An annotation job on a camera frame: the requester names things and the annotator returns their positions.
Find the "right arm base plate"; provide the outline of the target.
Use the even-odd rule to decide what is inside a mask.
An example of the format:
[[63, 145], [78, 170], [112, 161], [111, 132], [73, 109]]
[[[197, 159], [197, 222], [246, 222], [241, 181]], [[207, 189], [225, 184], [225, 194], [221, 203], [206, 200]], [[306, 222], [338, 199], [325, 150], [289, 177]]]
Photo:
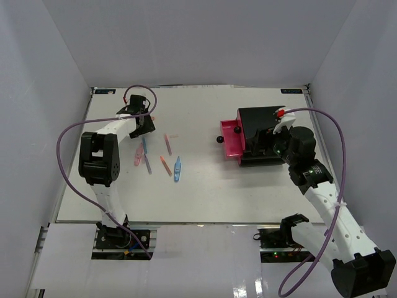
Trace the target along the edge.
[[262, 228], [254, 235], [253, 240], [260, 243], [262, 249], [281, 249], [287, 248], [293, 251], [302, 250], [303, 247], [295, 242], [289, 243], [282, 235], [279, 228]]

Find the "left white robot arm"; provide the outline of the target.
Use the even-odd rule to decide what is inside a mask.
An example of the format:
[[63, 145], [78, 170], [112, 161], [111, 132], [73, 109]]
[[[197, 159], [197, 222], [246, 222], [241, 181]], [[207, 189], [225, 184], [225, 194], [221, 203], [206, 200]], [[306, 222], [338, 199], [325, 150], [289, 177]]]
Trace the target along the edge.
[[102, 206], [101, 224], [112, 228], [110, 241], [119, 248], [126, 247], [131, 240], [131, 232], [118, 226], [127, 222], [115, 184], [121, 170], [119, 144], [126, 138], [134, 139], [155, 131], [148, 115], [149, 107], [145, 96], [131, 95], [127, 106], [117, 112], [117, 120], [81, 136], [79, 175], [94, 191], [97, 203]]

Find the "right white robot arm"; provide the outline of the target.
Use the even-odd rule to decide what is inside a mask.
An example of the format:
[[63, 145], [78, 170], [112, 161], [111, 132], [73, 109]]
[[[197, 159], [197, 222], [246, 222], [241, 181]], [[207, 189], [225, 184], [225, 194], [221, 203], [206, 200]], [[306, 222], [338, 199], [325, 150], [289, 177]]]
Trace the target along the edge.
[[288, 164], [290, 179], [316, 209], [326, 231], [319, 232], [309, 219], [294, 214], [282, 219], [278, 241], [293, 248], [301, 245], [330, 273], [342, 297], [358, 297], [387, 287], [396, 258], [381, 250], [363, 231], [342, 200], [327, 168], [315, 158], [314, 133], [306, 127], [283, 126], [259, 132], [259, 143]]

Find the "black drawer organizer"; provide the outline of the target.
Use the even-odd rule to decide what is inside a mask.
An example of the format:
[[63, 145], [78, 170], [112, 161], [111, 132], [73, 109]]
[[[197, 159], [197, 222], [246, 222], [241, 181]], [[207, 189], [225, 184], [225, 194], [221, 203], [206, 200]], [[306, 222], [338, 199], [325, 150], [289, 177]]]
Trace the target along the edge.
[[277, 111], [282, 106], [245, 107], [237, 111], [239, 134], [243, 154], [238, 160], [241, 167], [282, 165], [272, 143], [275, 135], [273, 129], [278, 124]]

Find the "pink drawer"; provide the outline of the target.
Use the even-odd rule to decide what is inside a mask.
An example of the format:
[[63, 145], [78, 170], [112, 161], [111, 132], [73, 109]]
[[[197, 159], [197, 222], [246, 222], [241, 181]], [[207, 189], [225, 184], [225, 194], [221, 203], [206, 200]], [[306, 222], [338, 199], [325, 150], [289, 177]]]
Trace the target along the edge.
[[223, 145], [227, 159], [234, 159], [240, 163], [243, 157], [243, 144], [240, 136], [242, 132], [240, 134], [234, 133], [233, 129], [235, 125], [236, 119], [222, 120], [220, 122], [221, 135], [216, 138], [216, 141]]
[[242, 128], [242, 121], [241, 121], [240, 116], [238, 116], [238, 117], [236, 118], [236, 125], [234, 126], [233, 131], [234, 131], [234, 133], [237, 133], [237, 134], [240, 134], [240, 133], [243, 131], [243, 128]]

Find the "pink purple highlighter pen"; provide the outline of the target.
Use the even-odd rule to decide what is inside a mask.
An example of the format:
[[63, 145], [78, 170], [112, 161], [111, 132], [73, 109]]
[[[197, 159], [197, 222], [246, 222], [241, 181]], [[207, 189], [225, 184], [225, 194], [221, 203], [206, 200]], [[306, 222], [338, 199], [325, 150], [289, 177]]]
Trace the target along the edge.
[[169, 137], [168, 137], [168, 135], [166, 133], [164, 134], [164, 141], [166, 143], [167, 152], [168, 152], [169, 156], [172, 156], [171, 144], [169, 142]]

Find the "pink top drawer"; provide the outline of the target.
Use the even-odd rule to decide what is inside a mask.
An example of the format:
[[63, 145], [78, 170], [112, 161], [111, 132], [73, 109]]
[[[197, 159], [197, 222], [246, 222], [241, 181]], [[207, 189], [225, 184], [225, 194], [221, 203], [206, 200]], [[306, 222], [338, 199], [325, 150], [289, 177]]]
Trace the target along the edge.
[[237, 133], [237, 134], [240, 134], [240, 133], [243, 131], [243, 128], [242, 128], [242, 121], [241, 121], [240, 116], [238, 116], [238, 117], [236, 118], [236, 125], [234, 126], [233, 131], [234, 131], [234, 133]]

